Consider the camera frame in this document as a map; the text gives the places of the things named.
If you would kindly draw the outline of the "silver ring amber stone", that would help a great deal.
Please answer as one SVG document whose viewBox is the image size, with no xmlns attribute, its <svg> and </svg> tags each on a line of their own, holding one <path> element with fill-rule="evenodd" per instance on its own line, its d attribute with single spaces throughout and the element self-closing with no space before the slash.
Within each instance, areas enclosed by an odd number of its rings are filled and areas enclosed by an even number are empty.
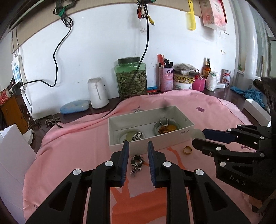
<svg viewBox="0 0 276 224">
<path fill-rule="evenodd" d="M 161 128 L 158 130 L 159 134 L 165 134 L 177 130 L 177 126 L 169 124 L 169 120 L 166 117 L 161 117 L 159 122 L 161 125 Z"/>
</svg>

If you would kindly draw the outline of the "pale green jade pendant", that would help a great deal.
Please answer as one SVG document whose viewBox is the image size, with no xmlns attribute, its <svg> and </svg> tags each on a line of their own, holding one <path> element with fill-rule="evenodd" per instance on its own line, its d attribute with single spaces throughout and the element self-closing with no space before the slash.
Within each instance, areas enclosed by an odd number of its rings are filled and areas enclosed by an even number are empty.
<svg viewBox="0 0 276 224">
<path fill-rule="evenodd" d="M 126 134 L 126 137 L 124 139 L 124 141 L 136 141 L 136 140 L 140 140 L 142 138 L 142 132 L 128 132 Z"/>
</svg>

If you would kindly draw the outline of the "white vivo cardboard box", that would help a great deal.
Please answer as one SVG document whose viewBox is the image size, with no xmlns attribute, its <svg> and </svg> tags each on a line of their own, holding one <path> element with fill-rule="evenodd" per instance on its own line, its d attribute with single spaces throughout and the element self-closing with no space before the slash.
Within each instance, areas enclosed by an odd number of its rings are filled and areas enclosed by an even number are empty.
<svg viewBox="0 0 276 224">
<path fill-rule="evenodd" d="M 160 118 L 163 117 L 168 119 L 170 125 L 176 126 L 175 131 L 166 134 L 158 133 L 161 128 Z M 155 150 L 186 142 L 191 139 L 194 129 L 192 121 L 175 105 L 110 117 L 108 126 L 109 147 L 112 152 L 122 149 L 128 133 L 142 133 L 140 140 L 129 142 L 129 156 L 145 154 L 149 141 L 153 142 Z"/>
</svg>

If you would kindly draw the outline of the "white thread ball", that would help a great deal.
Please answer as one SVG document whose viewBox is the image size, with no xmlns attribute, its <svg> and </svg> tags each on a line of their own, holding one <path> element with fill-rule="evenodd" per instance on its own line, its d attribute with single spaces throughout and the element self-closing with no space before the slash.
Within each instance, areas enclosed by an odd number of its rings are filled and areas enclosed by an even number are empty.
<svg viewBox="0 0 276 224">
<path fill-rule="evenodd" d="M 207 76 L 206 83 L 205 83 L 207 90 L 209 91 L 215 90 L 218 83 L 217 74 L 218 74 L 217 72 L 211 71 Z"/>
</svg>

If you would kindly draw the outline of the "red white snack packet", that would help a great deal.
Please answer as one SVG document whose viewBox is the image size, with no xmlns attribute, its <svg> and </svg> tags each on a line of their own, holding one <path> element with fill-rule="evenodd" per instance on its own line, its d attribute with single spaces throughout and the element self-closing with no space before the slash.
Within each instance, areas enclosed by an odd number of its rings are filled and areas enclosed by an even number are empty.
<svg viewBox="0 0 276 224">
<path fill-rule="evenodd" d="M 222 84 L 224 84 L 225 87 L 229 87 L 230 81 L 231 81 L 231 71 L 223 70 L 222 71 Z"/>
</svg>

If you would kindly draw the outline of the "white cardboard box lid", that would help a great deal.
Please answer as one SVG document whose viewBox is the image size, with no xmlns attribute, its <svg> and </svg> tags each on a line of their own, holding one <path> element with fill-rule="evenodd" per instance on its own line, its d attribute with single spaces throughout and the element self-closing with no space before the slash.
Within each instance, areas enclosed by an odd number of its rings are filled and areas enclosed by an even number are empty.
<svg viewBox="0 0 276 224">
<path fill-rule="evenodd" d="M 18 223 L 25 223 L 23 214 L 23 184 L 25 173 L 36 158 L 14 124 L 1 132 L 1 199 Z"/>
</svg>

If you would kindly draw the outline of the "white tub yellow band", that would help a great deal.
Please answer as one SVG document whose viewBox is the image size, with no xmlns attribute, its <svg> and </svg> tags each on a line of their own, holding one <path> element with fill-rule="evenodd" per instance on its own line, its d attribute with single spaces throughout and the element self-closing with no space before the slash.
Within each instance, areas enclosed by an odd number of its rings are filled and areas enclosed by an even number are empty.
<svg viewBox="0 0 276 224">
<path fill-rule="evenodd" d="M 193 76 L 185 76 L 180 74 L 174 74 L 173 76 L 173 90 L 191 90 L 195 81 Z"/>
</svg>

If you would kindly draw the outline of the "grey cloth bundle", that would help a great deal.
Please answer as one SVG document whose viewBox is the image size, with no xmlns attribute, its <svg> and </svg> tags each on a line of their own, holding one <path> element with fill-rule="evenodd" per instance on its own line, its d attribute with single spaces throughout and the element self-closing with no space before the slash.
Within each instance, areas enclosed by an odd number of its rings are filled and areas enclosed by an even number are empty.
<svg viewBox="0 0 276 224">
<path fill-rule="evenodd" d="M 187 63 L 176 64 L 173 66 L 173 68 L 174 68 L 175 74 L 180 74 L 185 76 L 189 75 L 191 71 L 193 72 L 199 71 L 197 68 Z"/>
</svg>

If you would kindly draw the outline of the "black hair clips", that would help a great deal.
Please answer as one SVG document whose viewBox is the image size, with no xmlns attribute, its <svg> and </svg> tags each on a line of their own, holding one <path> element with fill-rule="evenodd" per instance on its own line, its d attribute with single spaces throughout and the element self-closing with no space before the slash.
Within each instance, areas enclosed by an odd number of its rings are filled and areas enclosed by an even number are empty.
<svg viewBox="0 0 276 224">
<path fill-rule="evenodd" d="M 36 127 L 38 127 L 39 129 L 42 128 L 42 121 L 44 120 L 44 124 L 46 125 L 46 127 L 48 128 L 52 128 L 55 125 L 59 128 L 63 128 L 59 123 L 61 122 L 60 117 L 55 117 L 54 115 L 49 115 L 49 116 L 45 116 L 43 118 L 40 119 L 36 119 L 35 121 L 32 121 L 28 124 L 28 130 L 32 129 L 34 130 Z"/>
</svg>

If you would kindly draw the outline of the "pink tin pen holder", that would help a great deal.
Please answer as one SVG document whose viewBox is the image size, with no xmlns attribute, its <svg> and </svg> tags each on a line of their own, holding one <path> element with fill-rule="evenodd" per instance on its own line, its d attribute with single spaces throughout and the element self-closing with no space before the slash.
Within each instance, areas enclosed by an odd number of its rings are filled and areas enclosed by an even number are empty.
<svg viewBox="0 0 276 224">
<path fill-rule="evenodd" d="M 160 91 L 167 92 L 173 89 L 174 69 L 159 67 Z"/>
</svg>

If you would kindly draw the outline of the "blue plastic soap box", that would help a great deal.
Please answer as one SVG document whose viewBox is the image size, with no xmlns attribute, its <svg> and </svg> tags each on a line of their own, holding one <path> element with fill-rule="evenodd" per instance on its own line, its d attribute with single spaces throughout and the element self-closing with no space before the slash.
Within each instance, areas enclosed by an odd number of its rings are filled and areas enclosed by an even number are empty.
<svg viewBox="0 0 276 224">
<path fill-rule="evenodd" d="M 86 111 L 89 108 L 89 103 L 87 100 L 78 100 L 67 103 L 60 108 L 62 114 L 78 113 L 81 111 Z"/>
</svg>

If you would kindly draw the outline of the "red comb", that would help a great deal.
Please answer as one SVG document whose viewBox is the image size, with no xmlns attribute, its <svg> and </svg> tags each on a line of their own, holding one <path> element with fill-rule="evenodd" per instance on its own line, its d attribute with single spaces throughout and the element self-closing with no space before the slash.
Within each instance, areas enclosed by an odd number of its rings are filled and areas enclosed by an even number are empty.
<svg viewBox="0 0 276 224">
<path fill-rule="evenodd" d="M 165 67 L 165 62 L 164 62 L 163 55 L 158 54 L 157 59 L 158 59 L 159 67 L 164 68 Z"/>
</svg>

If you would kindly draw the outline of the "green glass seed jar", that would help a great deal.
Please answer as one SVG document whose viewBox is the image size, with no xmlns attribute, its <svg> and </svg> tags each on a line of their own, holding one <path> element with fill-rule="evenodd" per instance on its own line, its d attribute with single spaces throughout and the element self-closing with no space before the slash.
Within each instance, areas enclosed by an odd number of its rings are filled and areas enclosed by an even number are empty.
<svg viewBox="0 0 276 224">
<path fill-rule="evenodd" d="M 119 97 L 124 100 L 147 94 L 146 64 L 140 57 L 126 57 L 117 60 L 115 74 Z"/>
</svg>

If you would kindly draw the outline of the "yellow comb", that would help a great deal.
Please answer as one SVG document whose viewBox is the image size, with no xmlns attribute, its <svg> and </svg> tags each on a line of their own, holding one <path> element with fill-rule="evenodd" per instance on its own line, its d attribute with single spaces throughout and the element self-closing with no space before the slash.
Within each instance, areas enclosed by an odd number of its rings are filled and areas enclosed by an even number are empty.
<svg viewBox="0 0 276 224">
<path fill-rule="evenodd" d="M 187 12 L 187 26 L 188 26 L 188 30 L 194 31 L 196 29 L 196 21 L 195 21 L 193 1 L 188 0 L 188 5 L 189 5 L 189 12 Z"/>
</svg>

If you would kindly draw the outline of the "pink wall calendar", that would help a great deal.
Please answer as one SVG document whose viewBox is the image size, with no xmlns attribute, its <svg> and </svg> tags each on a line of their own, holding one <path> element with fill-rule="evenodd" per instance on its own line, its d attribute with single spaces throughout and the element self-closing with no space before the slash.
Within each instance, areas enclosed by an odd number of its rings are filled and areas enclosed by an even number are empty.
<svg viewBox="0 0 276 224">
<path fill-rule="evenodd" d="M 202 12 L 203 25 L 214 30 L 226 31 L 227 17 L 222 1 L 199 1 Z"/>
</svg>

